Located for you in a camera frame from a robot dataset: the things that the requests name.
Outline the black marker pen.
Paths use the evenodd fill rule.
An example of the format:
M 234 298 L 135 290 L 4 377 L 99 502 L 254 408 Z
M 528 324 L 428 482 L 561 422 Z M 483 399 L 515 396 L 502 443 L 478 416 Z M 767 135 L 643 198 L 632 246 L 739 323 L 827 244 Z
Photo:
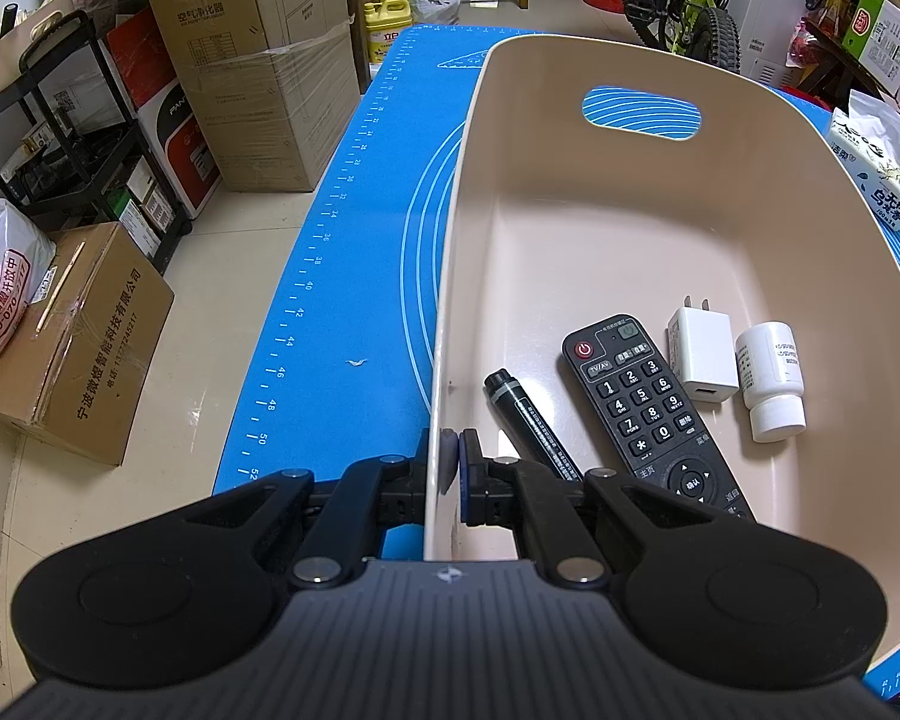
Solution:
M 489 408 L 523 460 L 548 466 L 567 483 L 582 481 L 583 473 L 566 447 L 560 444 L 541 411 L 526 395 L 525 388 L 507 369 L 499 369 L 484 379 L 484 393 Z

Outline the black TV remote control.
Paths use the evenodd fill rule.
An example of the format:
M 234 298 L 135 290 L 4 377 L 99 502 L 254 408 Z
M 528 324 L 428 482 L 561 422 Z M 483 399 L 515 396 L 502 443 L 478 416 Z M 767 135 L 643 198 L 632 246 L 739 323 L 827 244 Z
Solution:
M 751 518 L 740 484 L 662 351 L 631 314 L 569 333 L 562 356 L 628 472 Z

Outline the white USB charger plug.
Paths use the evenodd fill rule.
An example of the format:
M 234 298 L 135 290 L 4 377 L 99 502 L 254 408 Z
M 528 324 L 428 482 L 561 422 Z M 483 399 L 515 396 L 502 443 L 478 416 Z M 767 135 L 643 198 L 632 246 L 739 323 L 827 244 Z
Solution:
M 667 325 L 668 364 L 689 398 L 724 403 L 738 392 L 735 337 L 725 312 L 709 301 L 692 304 L 689 296 Z

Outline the white pill bottle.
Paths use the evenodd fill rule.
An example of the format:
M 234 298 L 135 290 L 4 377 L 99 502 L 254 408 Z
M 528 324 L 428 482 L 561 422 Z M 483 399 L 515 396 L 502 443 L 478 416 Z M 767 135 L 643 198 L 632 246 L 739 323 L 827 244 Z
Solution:
M 792 328 L 763 322 L 736 339 L 740 392 L 758 444 L 790 439 L 806 429 L 805 381 Z

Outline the beige plastic storage bin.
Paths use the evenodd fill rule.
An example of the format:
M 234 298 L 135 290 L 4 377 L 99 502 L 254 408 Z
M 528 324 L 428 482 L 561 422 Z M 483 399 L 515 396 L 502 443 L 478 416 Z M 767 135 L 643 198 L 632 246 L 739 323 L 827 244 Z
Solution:
M 759 522 L 855 557 L 888 598 L 868 679 L 900 690 L 900 268 L 818 129 L 779 94 L 645 47 L 523 34 L 487 52 L 448 205 L 430 426 L 510 452 L 507 369 L 578 466 L 617 453 L 562 354 L 614 314 L 655 343 L 706 302 L 790 325 L 806 429 L 702 415 Z

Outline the floor cardboard box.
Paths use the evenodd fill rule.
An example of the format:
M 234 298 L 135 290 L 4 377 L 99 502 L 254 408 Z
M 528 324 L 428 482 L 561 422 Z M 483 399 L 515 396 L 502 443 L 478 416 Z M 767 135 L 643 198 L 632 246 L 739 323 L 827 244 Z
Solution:
M 0 355 L 0 419 L 118 466 L 173 291 L 118 223 L 53 236 L 56 255 Z

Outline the large stacked cardboard box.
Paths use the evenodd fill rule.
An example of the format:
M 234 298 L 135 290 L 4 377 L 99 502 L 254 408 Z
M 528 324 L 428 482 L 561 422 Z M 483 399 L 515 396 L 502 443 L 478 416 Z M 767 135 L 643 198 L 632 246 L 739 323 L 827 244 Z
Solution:
M 149 4 L 224 184 L 317 187 L 361 99 L 347 0 Z

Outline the yellow detergent jug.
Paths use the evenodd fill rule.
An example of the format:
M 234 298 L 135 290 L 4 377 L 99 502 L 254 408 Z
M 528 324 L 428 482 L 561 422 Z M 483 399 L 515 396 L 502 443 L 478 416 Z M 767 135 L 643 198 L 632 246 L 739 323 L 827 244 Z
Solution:
M 403 29 L 414 25 L 411 0 L 377 0 L 364 5 L 368 63 L 377 71 Z

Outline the black metal shelf cart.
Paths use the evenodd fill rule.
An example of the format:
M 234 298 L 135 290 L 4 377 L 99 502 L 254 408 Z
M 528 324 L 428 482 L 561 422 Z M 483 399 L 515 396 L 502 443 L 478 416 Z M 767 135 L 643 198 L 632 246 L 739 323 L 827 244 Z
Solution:
M 76 124 L 45 85 L 53 71 L 89 52 L 116 121 Z M 0 88 L 0 117 L 17 107 L 30 125 L 34 153 L 16 167 L 0 164 L 0 193 L 41 231 L 118 221 L 159 271 L 167 270 L 190 216 L 118 86 L 85 11 L 60 16 L 22 51 L 20 75 Z

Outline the red white appliance box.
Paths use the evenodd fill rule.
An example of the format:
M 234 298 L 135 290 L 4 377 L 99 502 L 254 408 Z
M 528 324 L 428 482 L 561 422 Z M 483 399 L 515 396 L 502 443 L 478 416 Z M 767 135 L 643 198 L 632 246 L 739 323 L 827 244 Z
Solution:
M 221 183 L 221 171 L 176 78 L 150 8 L 118 16 L 105 43 L 144 137 L 192 220 Z

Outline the white tissue box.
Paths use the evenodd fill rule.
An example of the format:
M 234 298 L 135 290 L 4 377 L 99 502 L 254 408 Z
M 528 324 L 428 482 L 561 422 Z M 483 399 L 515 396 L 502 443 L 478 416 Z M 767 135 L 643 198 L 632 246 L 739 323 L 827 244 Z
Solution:
M 871 213 L 900 231 L 900 112 L 858 89 L 834 109 L 826 142 L 854 181 Z

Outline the green black bicycle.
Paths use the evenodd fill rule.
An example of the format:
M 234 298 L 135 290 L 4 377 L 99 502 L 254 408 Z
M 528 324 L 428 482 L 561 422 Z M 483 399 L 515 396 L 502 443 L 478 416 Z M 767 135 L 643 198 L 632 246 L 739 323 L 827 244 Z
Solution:
M 645 46 L 722 70 L 740 71 L 740 36 L 730 0 L 622 0 Z

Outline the green white carton box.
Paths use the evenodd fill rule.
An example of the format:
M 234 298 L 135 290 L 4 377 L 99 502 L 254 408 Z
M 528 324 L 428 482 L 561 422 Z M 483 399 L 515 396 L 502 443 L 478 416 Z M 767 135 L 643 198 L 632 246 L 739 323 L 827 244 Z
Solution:
M 888 93 L 900 88 L 900 8 L 891 0 L 859 0 L 842 47 Z

